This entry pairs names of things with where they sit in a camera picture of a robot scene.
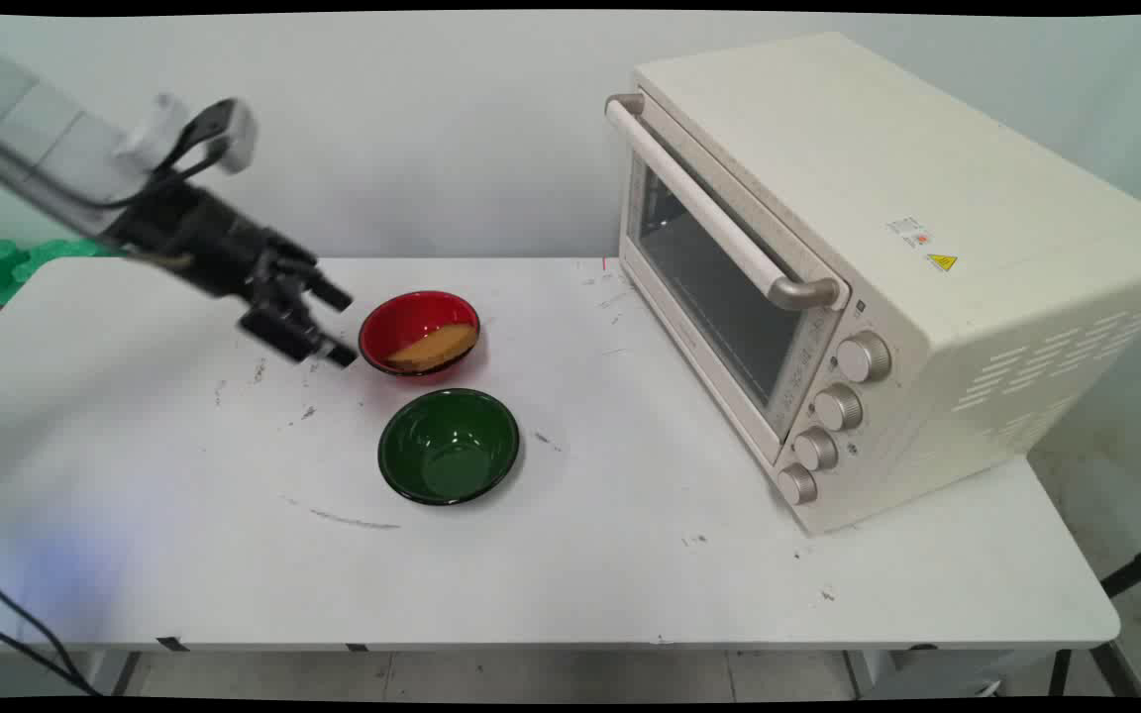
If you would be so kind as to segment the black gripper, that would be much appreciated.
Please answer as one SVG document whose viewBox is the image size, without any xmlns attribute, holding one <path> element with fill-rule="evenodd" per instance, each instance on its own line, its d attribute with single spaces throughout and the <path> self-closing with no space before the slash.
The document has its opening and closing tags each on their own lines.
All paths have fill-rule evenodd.
<svg viewBox="0 0 1141 713">
<path fill-rule="evenodd" d="M 357 348 L 321 329 L 304 294 L 334 311 L 345 311 L 353 295 L 323 274 L 307 249 L 210 191 L 191 183 L 156 191 L 124 208 L 103 241 L 215 298 L 257 302 L 268 289 L 268 299 L 251 303 L 237 326 L 289 360 L 319 357 L 348 368 L 359 357 Z"/>
</svg>

